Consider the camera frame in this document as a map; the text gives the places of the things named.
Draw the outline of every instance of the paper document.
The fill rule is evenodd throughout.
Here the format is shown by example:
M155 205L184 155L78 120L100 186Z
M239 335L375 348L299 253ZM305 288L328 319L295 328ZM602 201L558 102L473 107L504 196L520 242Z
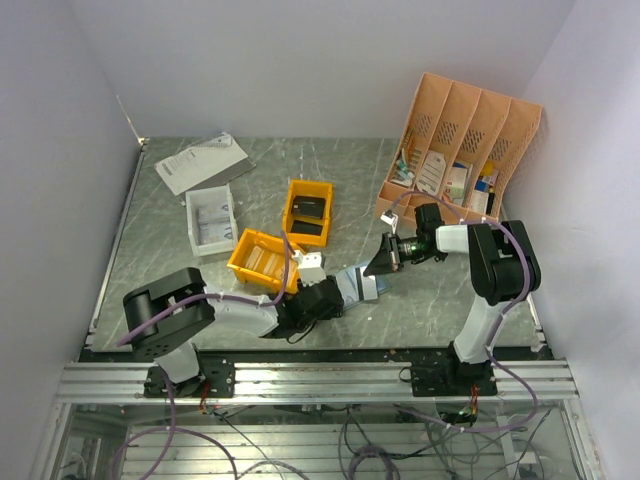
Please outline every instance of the paper document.
M229 146L213 146L212 142L215 142L215 139L210 140L165 158L154 167L173 194L180 195L248 159L246 152L237 142L231 136L227 137L231 139Z

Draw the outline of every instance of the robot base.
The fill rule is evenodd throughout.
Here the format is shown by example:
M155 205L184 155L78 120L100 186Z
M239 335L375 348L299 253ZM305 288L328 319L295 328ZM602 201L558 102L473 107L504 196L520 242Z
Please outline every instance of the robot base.
M453 347L449 344L443 360L432 360L424 364L413 363L411 372L411 390L414 397L449 397L469 395L471 387L478 388L478 395L497 395L496 380L491 363L462 363Z
M201 398L205 385L209 385L208 396L232 398L236 383L236 369L224 358L204 357L200 359L201 376L174 385L176 397ZM151 367L144 383L145 398L167 398L167 389L160 367Z

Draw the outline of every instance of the metal frame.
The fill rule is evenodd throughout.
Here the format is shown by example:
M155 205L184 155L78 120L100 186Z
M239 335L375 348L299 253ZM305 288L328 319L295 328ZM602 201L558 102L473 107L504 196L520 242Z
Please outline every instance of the metal frame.
M542 401L564 407L565 430L573 444L584 480L602 480L600 462L590 436L569 365L564 360L504 361L521 376ZM163 405L166 399L142 395L150 363L71 363L65 368L45 432L33 478L49 480L57 466L76 405ZM236 363L233 398L209 399L219 405L314 405L336 403L465 402L468 397L416 398L411 386L399 379L410 362ZM530 399L522 385L496 369L499 395L483 403ZM179 405L197 405L199 399L178 399Z
M102 302L104 301L104 296L107 292L109 277L111 276L111 271L113 270L113 265L116 260L118 247L120 246L120 239L122 238L122 232L124 231L124 226L127 221L127 216L129 215L129 207L131 206L131 200L133 199L133 192L135 191L136 185L138 184L138 177L140 176L140 170L142 169L142 162L144 160L146 149L147 149L147 146L146 146L145 140L142 140L140 154L138 155L138 161L136 162L136 168L133 173L133 178L131 179L131 185L129 186L129 191L127 192L124 205L122 206L120 221L118 222L118 229L116 230L116 236L114 237L113 245L111 246L111 253L109 254L109 262L107 263L107 269L104 273L102 283L100 284L100 291L98 292L98 298L96 299L96 304L93 308L93 313L91 314L91 322L89 323L89 333L87 335L85 345L92 344L92 337L97 329L97 321L100 315L100 309L102 308Z
M578 392L564 360L506 361L507 368L531 385L540 400L577 399ZM166 403L143 396L151 363L73 363L65 368L57 398L63 402L116 405ZM464 397L415 398L400 380L407 362L368 363L236 363L233 398L210 399L220 405L381 403L466 401ZM483 401L527 400L524 387L496 369L498 395ZM177 403L197 405L197 398Z

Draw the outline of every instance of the mounting plate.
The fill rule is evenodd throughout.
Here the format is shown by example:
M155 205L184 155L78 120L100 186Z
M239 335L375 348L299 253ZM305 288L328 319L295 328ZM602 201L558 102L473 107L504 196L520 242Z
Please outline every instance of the mounting plate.
M233 363L221 357L201 359L200 371L204 379L187 380L175 385L176 397L200 398L204 385L209 382L210 398L232 398L236 383L236 369ZM167 398L167 391L160 367L149 368L147 381L144 383L145 398Z
M498 394L490 365L473 366L473 375L456 375L455 362L450 358L428 363L413 363L411 391L414 397L449 397L470 395L471 387L478 387L479 396Z

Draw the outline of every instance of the small electronic component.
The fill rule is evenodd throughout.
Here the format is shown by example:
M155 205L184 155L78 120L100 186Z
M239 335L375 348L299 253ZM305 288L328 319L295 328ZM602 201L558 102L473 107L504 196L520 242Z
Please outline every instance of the small electronic component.
M326 203L327 202L324 198L298 195L293 199L291 213L301 217L321 220L324 215L324 207Z
M322 225L294 220L291 224L291 233L302 233L304 235L322 235Z

